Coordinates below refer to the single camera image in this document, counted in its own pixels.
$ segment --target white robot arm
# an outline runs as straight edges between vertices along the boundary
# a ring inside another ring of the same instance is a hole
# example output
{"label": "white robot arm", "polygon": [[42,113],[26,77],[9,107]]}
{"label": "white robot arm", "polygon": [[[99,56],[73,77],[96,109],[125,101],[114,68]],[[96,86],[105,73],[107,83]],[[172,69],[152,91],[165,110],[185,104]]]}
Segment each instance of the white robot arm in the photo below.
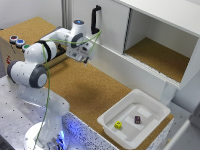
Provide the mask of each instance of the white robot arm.
{"label": "white robot arm", "polygon": [[[48,61],[54,59],[57,53],[54,40],[62,44],[63,41],[68,42],[67,44],[64,43],[68,47],[66,55],[78,62],[87,63],[93,44],[91,42],[84,42],[86,41],[85,34],[84,22],[76,20],[73,22],[71,31],[60,28],[44,36],[40,41],[26,49],[24,52],[25,62],[12,61],[7,68],[7,73],[13,82],[19,85],[18,96],[28,103],[45,106],[48,90],[43,88],[47,82],[47,73],[42,65],[45,63],[42,44],[44,45],[44,52]],[[69,111],[69,103],[52,91],[50,92],[48,106],[45,124],[41,130],[39,142],[37,142],[35,150],[50,149],[48,143],[56,139],[63,130],[61,117]],[[33,150],[37,134],[38,129],[35,127],[32,127],[27,132],[25,136],[25,150]]]}

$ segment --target brown object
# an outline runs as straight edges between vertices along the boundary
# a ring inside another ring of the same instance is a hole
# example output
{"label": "brown object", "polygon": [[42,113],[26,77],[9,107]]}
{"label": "brown object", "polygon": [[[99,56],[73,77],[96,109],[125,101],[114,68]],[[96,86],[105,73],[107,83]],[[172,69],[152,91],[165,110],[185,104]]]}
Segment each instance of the brown object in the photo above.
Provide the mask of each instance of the brown object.
{"label": "brown object", "polygon": [[181,82],[190,60],[149,38],[143,39],[125,53],[178,82]]}
{"label": "brown object", "polygon": [[[17,35],[20,39],[25,40],[26,44],[32,45],[46,34],[53,31],[56,27],[40,17],[35,17],[25,22],[19,23],[12,27],[0,31],[0,51],[4,62],[5,70],[8,66],[7,60],[24,60],[24,54],[21,49],[11,45],[9,38]],[[53,67],[59,62],[67,59],[67,56],[61,55],[49,62],[49,67]]]}
{"label": "brown object", "polygon": [[[85,67],[83,63],[72,59],[51,68],[50,76],[51,90],[69,102],[70,111],[122,150],[105,134],[97,118],[131,92],[131,89],[90,64]],[[173,115],[169,115],[137,150],[145,150],[172,119]]]}

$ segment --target brown box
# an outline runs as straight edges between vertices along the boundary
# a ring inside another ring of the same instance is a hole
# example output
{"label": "brown box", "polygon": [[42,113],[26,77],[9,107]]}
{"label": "brown box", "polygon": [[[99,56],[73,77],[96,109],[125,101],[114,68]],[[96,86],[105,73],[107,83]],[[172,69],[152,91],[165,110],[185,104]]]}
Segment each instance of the brown box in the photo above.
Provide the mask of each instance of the brown box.
{"label": "brown box", "polygon": [[[15,45],[10,44],[9,38],[17,35],[20,39],[25,40],[26,44],[32,45],[46,34],[53,31],[56,27],[40,17],[35,17],[25,22],[19,23],[12,27],[0,31],[0,52],[2,55],[5,71],[12,60],[24,61],[24,53]],[[65,54],[51,60],[48,64],[53,67],[56,64],[67,59]]]}

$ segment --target cable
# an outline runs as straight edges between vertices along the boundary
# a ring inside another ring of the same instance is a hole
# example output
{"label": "cable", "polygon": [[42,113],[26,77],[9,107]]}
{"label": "cable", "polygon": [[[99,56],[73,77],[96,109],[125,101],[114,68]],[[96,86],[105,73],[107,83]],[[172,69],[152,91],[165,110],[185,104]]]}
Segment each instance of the cable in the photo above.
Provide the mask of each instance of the cable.
{"label": "cable", "polygon": [[36,138],[36,141],[35,141],[35,145],[34,145],[34,148],[33,150],[35,149],[35,146],[37,144],[37,141],[38,141],[38,138],[40,136],[40,132],[42,130],[42,126],[44,124],[44,121],[46,119],[46,115],[47,115],[47,109],[48,109],[48,105],[49,105],[49,94],[50,94],[50,73],[49,73],[49,66],[48,66],[48,63],[47,63],[47,57],[46,57],[46,54],[45,54],[45,50],[44,50],[44,45],[42,44],[42,49],[43,49],[43,54],[44,54],[44,58],[45,58],[45,64],[46,64],[46,68],[47,68],[47,75],[48,75],[48,97],[47,97],[47,104],[46,104],[46,111],[45,111],[45,115],[44,115],[44,118],[42,120],[42,124],[41,124],[41,127],[40,127],[40,130],[38,132],[38,135],[37,135],[37,138]]}
{"label": "cable", "polygon": [[[94,37],[92,37],[91,39],[89,39],[89,40],[86,40],[86,41],[84,41],[84,42],[67,42],[67,41],[62,41],[62,40],[56,40],[56,39],[49,39],[49,40],[47,40],[46,42],[48,42],[48,41],[56,41],[56,42],[64,42],[64,43],[70,43],[70,44],[83,44],[83,43],[86,43],[86,42],[88,42],[88,41],[91,41],[91,40],[93,40],[94,38],[96,38],[95,39],[95,42],[94,42],[94,44],[93,44],[93,46],[92,46],[92,48],[91,48],[91,50],[90,50],[90,52],[89,52],[89,56],[91,55],[91,52],[92,52],[92,50],[93,50],[93,48],[94,48],[94,46],[95,46],[95,44],[96,44],[96,41],[97,41],[97,39],[99,38],[99,36],[100,36],[100,34],[101,34],[101,30],[97,33],[97,35],[95,35]],[[44,45],[42,44],[42,49],[43,49],[43,54],[44,54],[44,58],[45,58],[45,65],[46,65],[46,68],[47,68],[47,75],[48,75],[48,97],[47,97],[47,104],[46,104],[46,111],[45,111],[45,115],[44,115],[44,118],[43,118],[43,120],[42,120],[42,124],[41,124],[41,127],[40,127],[40,130],[39,130],[39,132],[38,132],[38,135],[37,135],[37,138],[36,138],[36,141],[35,141],[35,145],[34,145],[34,148],[33,148],[33,150],[35,150],[35,146],[36,146],[36,144],[37,144],[37,142],[38,142],[38,138],[39,138],[39,136],[40,136],[40,132],[41,132],[41,130],[42,130],[42,126],[43,126],[43,124],[44,124],[44,121],[45,121],[45,119],[46,119],[46,115],[47,115],[47,109],[48,109],[48,105],[49,105],[49,94],[50,94],[50,73],[49,73],[49,66],[48,66],[48,63],[47,63],[47,58],[46,58],[46,54],[45,54],[45,50],[44,50]]]}

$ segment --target white tray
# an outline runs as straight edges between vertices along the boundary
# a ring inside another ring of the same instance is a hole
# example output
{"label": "white tray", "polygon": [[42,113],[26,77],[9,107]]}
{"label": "white tray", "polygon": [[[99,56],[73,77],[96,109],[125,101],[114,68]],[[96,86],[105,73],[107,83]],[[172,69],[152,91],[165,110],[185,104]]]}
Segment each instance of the white tray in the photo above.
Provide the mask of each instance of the white tray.
{"label": "white tray", "polygon": [[[126,149],[135,149],[169,113],[169,108],[135,89],[97,120],[104,127],[105,133],[118,144]],[[135,116],[140,116],[140,124],[135,124]],[[119,130],[114,127],[116,121],[122,122]]]}

